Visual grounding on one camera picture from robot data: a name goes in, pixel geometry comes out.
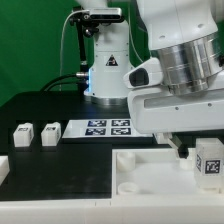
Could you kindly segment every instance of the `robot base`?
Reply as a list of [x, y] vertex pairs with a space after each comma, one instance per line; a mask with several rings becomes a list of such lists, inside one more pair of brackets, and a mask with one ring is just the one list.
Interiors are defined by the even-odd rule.
[[92, 102], [104, 106], [120, 106], [127, 105], [127, 97], [125, 98], [99, 98], [91, 96], [88, 91], [84, 92], [84, 99], [87, 102]]

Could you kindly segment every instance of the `green wall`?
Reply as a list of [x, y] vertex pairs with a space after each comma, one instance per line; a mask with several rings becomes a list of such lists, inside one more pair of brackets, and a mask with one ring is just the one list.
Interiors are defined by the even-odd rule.
[[[19, 92], [38, 91], [59, 76], [63, 23], [72, 7], [77, 5], [73, 0], [1, 0], [0, 105]], [[128, 16], [127, 3], [113, 3], [112, 6], [121, 7], [125, 16]], [[148, 40], [135, 26], [133, 8], [131, 18], [136, 48], [145, 60], [149, 57]], [[92, 63], [92, 42], [90, 40], [86, 43], [89, 61]], [[67, 26], [63, 74], [79, 70], [78, 58], [76, 30]], [[134, 66], [139, 64], [132, 49], [130, 58]]]

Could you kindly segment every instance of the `small white cube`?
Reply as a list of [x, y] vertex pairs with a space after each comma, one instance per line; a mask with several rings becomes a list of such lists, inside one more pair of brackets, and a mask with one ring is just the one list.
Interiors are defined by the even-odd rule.
[[29, 147], [34, 137], [33, 124], [20, 124], [13, 133], [15, 147]]
[[61, 125], [58, 122], [47, 124], [41, 132], [42, 146], [56, 146], [61, 138]]

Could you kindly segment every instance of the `black cable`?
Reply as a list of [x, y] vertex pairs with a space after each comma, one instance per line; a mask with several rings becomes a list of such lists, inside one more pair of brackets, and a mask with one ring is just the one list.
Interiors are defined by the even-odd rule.
[[51, 85], [54, 84], [55, 82], [61, 81], [61, 80], [63, 80], [63, 79], [67, 79], [67, 78], [75, 78], [75, 77], [76, 77], [76, 75], [74, 75], [74, 74], [63, 75], [63, 76], [57, 77], [57, 78], [51, 80], [50, 82], [48, 82], [43, 88], [41, 88], [40, 91], [45, 91], [49, 86], [51, 86]]
[[59, 82], [59, 83], [55, 83], [53, 85], [51, 85], [47, 91], [50, 91], [52, 88], [54, 88], [55, 86], [60, 86], [60, 85], [68, 85], [68, 84], [76, 84], [76, 82]]

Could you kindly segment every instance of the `warning label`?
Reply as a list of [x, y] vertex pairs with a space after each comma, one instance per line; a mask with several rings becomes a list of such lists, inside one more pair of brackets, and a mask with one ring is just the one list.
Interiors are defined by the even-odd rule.
[[113, 55], [110, 56], [110, 59], [108, 60], [106, 66], [118, 66], [116, 59]]

